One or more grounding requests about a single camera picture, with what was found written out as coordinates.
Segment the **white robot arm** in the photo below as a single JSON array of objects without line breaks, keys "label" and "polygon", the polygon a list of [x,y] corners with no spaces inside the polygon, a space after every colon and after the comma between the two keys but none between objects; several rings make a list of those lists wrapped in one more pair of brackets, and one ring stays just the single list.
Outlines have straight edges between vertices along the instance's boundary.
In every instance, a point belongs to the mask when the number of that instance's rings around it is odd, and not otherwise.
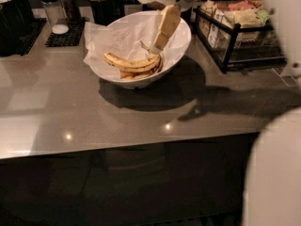
[{"label": "white robot arm", "polygon": [[141,210],[145,224],[180,219],[190,209],[186,196],[201,202],[200,217],[240,217],[241,226],[301,226],[300,95],[287,89],[234,91],[202,89],[197,104],[180,119],[208,112],[250,112],[265,119],[259,134],[183,140],[167,146],[177,173],[167,194],[147,196],[154,203]]}]

